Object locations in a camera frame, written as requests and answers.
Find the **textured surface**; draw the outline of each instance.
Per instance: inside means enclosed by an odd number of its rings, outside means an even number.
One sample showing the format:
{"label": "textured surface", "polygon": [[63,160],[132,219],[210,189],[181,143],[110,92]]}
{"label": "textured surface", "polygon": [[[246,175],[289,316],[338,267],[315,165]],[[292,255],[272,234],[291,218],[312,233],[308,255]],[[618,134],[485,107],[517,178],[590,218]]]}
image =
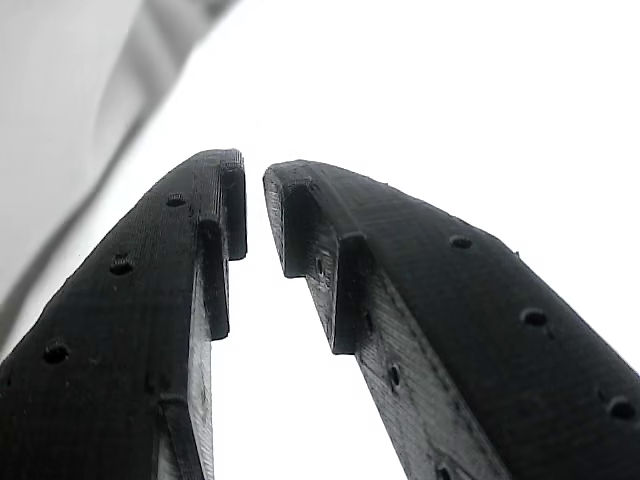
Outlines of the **textured surface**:
{"label": "textured surface", "polygon": [[0,346],[125,148],[234,0],[0,2]]}
{"label": "textured surface", "polygon": [[0,366],[0,478],[212,478],[209,342],[245,254],[239,152],[149,190]]}
{"label": "textured surface", "polygon": [[326,164],[264,187],[284,274],[356,355],[409,478],[638,478],[636,373],[502,242]]}

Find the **small hole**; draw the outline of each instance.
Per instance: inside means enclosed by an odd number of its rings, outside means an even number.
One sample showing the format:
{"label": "small hole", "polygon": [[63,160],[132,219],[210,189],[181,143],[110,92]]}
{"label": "small hole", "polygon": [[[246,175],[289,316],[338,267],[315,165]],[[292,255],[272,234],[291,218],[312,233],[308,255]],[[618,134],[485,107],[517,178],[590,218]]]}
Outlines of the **small hole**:
{"label": "small hole", "polygon": [[172,193],[167,198],[167,205],[170,207],[179,207],[180,205],[185,204],[184,196],[181,193]]}
{"label": "small hole", "polygon": [[547,315],[537,308],[523,310],[520,317],[524,323],[533,327],[542,327],[547,324]]}
{"label": "small hole", "polygon": [[67,347],[60,344],[50,345],[44,350],[44,361],[50,365],[57,365],[64,362],[69,357]]}
{"label": "small hole", "polygon": [[400,385],[400,372],[398,371],[398,367],[395,365],[389,369],[389,379],[391,380],[391,385],[393,387]]}
{"label": "small hole", "polygon": [[436,478],[438,480],[451,480],[451,474],[446,467],[436,468]]}
{"label": "small hole", "polygon": [[609,403],[609,415],[618,420],[631,420],[636,416],[636,409],[625,397],[616,397]]}
{"label": "small hole", "polygon": [[471,246],[473,245],[473,242],[471,241],[471,239],[463,235],[454,235],[449,239],[449,243],[453,248],[460,248],[462,250],[471,248]]}
{"label": "small hole", "polygon": [[116,255],[111,262],[109,271],[114,275],[126,275],[133,271],[133,265],[127,260],[126,255]]}

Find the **white cloth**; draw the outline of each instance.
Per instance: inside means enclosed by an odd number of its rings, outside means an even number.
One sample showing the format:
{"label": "white cloth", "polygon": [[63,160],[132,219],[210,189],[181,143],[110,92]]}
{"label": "white cloth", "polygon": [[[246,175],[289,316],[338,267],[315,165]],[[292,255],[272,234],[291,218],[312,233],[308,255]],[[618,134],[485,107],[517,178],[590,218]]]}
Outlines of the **white cloth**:
{"label": "white cloth", "polygon": [[65,224],[233,1],[0,2],[0,344]]}

